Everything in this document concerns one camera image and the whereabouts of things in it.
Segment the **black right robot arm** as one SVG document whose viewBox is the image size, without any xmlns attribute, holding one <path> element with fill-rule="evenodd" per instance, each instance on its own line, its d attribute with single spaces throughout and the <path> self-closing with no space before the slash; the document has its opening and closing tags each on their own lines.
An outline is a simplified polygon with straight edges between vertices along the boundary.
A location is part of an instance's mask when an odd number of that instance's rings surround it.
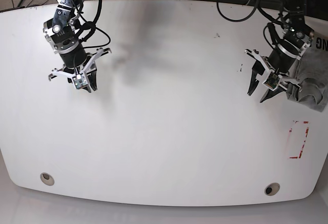
<svg viewBox="0 0 328 224">
<path fill-rule="evenodd" d="M 44 23 L 43 33 L 53 52 L 58 54 L 64 63 L 62 68 L 52 69 L 48 79 L 64 77 L 75 89 L 91 93 L 97 90 L 96 60 L 110 53 L 111 49 L 108 48 L 108 43 L 105 43 L 94 46 L 95 53 L 86 52 L 87 48 L 83 43 L 96 31 L 103 33 L 96 25 L 103 0 L 98 0 L 96 15 L 92 21 L 87 21 L 82 16 L 84 1 L 57 0 L 55 14 Z"/>
</svg>

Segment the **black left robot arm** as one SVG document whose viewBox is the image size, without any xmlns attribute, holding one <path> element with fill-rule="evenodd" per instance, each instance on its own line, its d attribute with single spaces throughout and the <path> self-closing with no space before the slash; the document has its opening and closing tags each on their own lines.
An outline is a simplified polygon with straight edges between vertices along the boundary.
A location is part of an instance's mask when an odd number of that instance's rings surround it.
<svg viewBox="0 0 328 224">
<path fill-rule="evenodd" d="M 269 20 L 265 28 L 271 37 L 272 52 L 268 57 L 257 50 L 246 49 L 245 53 L 255 60 L 248 95 L 263 84 L 266 92 L 260 101 L 264 102 L 287 91 L 289 86 L 301 89 L 300 81 L 290 76 L 290 69 L 310 47 L 314 30 L 305 23 L 303 0 L 280 0 L 277 18 L 264 11 L 261 14 Z"/>
</svg>

